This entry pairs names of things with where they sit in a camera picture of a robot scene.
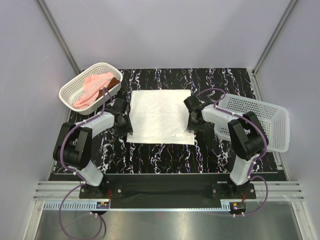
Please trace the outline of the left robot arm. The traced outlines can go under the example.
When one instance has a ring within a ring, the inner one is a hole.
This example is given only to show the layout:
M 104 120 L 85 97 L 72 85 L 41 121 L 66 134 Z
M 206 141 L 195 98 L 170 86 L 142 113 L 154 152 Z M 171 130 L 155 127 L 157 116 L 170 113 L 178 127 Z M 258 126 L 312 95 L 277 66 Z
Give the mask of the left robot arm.
M 107 129 L 114 129 L 120 136 L 131 134 L 133 127 L 125 114 L 128 107 L 128 102 L 117 98 L 110 108 L 93 117 L 77 123 L 65 122 L 60 128 L 53 159 L 91 186 L 90 192 L 97 198 L 108 193 L 108 186 L 102 182 L 104 175 L 91 160 L 93 138 Z

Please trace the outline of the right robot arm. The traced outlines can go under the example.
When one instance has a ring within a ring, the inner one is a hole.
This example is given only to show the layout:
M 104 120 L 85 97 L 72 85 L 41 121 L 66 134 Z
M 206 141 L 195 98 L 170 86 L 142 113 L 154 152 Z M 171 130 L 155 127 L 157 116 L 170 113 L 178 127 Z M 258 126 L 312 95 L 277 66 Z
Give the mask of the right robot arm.
M 253 165 L 258 157 L 267 151 L 268 139 L 257 115 L 249 111 L 241 114 L 202 103 L 195 95 L 183 101 L 189 117 L 187 129 L 198 131 L 205 123 L 213 123 L 228 130 L 230 142 L 236 158 L 227 185 L 228 195 L 239 198 L 245 192 L 245 184 L 250 181 Z

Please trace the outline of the white towel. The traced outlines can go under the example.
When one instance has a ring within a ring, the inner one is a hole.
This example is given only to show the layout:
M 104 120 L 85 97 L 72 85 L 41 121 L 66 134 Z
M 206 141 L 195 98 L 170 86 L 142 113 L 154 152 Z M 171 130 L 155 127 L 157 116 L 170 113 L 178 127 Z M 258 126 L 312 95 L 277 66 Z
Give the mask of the white towel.
M 187 130 L 189 112 L 184 100 L 189 89 L 134 90 L 129 118 L 133 133 L 127 142 L 136 144 L 194 145 L 195 133 Z

